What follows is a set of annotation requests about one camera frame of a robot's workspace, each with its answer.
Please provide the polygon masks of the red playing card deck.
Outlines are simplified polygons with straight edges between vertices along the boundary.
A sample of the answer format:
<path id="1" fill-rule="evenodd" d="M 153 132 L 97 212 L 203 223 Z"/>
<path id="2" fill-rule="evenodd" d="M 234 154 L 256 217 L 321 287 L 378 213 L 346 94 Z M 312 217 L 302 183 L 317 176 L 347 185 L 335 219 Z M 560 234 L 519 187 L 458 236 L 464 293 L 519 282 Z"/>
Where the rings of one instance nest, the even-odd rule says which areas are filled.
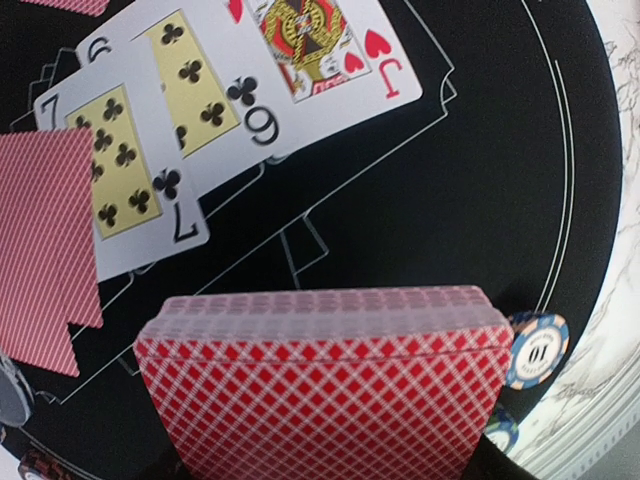
<path id="1" fill-rule="evenodd" d="M 457 479 L 514 333 L 481 289 L 175 297 L 134 354 L 197 479 Z"/>

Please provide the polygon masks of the six of clubs card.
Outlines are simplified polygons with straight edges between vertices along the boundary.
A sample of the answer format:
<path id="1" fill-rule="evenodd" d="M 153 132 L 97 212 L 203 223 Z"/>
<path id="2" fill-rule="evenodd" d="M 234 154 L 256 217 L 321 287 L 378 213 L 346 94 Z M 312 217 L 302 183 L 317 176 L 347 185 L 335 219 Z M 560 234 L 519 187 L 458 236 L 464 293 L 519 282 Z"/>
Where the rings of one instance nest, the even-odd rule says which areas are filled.
<path id="1" fill-rule="evenodd" d="M 149 40 L 179 146 L 193 167 L 245 169 L 295 146 L 291 100 L 250 19 L 220 1 L 135 1 L 85 37 L 82 65 Z"/>

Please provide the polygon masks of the seven of clubs card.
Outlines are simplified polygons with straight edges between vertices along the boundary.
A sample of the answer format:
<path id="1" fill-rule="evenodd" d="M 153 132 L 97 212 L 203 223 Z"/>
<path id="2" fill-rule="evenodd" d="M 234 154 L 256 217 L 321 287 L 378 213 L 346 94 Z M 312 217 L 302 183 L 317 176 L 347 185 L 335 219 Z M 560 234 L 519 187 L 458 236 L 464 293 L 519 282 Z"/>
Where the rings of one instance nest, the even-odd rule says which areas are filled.
<path id="1" fill-rule="evenodd" d="M 209 229 L 164 99 L 140 81 L 69 78 L 36 101 L 39 128 L 89 131 L 99 280 L 206 243 Z"/>

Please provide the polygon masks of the blue orange chip stack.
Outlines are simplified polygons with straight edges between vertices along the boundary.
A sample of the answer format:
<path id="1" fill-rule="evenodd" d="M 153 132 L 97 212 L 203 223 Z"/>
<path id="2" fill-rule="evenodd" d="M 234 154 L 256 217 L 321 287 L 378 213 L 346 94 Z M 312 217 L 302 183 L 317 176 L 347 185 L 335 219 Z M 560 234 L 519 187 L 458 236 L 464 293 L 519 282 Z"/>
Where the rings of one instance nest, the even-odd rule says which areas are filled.
<path id="1" fill-rule="evenodd" d="M 556 369 L 569 346 L 569 326 L 561 315 L 518 312 L 509 317 L 514 331 L 506 386 L 526 390 L 544 382 Z"/>

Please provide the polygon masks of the green chip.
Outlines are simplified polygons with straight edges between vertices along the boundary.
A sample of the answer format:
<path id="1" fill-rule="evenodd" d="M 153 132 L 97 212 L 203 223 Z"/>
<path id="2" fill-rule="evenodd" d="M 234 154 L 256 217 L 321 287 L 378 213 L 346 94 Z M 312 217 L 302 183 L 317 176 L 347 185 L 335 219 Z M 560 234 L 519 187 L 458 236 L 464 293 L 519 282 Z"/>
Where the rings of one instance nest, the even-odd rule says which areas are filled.
<path id="1" fill-rule="evenodd" d="M 484 435 L 502 453 L 508 454 L 519 439 L 519 425 L 501 404 L 497 404 L 484 429 Z"/>

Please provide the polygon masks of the red burn card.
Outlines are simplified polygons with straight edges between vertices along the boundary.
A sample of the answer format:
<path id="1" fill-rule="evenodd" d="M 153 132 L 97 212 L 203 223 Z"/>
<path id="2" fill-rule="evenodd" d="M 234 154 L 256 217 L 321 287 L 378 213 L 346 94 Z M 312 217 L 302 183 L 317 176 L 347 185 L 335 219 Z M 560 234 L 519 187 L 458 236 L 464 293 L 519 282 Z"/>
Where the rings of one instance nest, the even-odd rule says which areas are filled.
<path id="1" fill-rule="evenodd" d="M 1 138 L 1 349 L 76 377 L 68 326 L 100 326 L 86 129 Z"/>

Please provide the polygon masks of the red poker chip stack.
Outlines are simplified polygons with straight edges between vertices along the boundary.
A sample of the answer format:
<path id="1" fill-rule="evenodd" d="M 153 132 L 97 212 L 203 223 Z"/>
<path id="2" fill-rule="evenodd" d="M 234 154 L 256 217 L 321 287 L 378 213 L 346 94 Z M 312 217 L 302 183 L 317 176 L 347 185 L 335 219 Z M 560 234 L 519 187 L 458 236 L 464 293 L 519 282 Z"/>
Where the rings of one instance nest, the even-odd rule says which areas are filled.
<path id="1" fill-rule="evenodd" d="M 38 450 L 29 450 L 21 458 L 18 473 L 24 480 L 73 480 L 74 476 L 57 460 Z"/>

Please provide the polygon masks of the round black poker mat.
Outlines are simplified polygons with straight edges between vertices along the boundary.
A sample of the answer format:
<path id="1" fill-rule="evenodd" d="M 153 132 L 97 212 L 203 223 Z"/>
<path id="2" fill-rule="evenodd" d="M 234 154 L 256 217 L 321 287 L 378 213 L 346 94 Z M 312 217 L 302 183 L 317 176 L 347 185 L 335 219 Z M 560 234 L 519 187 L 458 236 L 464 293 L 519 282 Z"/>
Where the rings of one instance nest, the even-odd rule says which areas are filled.
<path id="1" fill-rule="evenodd" d="M 174 295 L 473 284 L 581 337 L 611 257 L 620 125 L 584 1 L 387 1 L 420 100 L 207 194 L 210 240 L 103 282 L 78 377 L 36 390 L 12 460 L 43 448 L 92 479 L 184 478 L 131 345 Z"/>

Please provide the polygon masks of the silver dealer button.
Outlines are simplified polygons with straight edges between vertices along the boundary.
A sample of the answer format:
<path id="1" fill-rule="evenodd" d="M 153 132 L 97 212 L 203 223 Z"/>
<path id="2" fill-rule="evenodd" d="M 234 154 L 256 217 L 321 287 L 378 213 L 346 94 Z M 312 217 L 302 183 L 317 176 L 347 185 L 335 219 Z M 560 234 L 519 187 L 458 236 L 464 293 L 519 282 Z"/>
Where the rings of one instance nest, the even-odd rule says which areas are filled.
<path id="1" fill-rule="evenodd" d="M 1 423 L 21 427 L 33 413 L 34 395 L 20 369 L 6 355 L 1 355 Z"/>

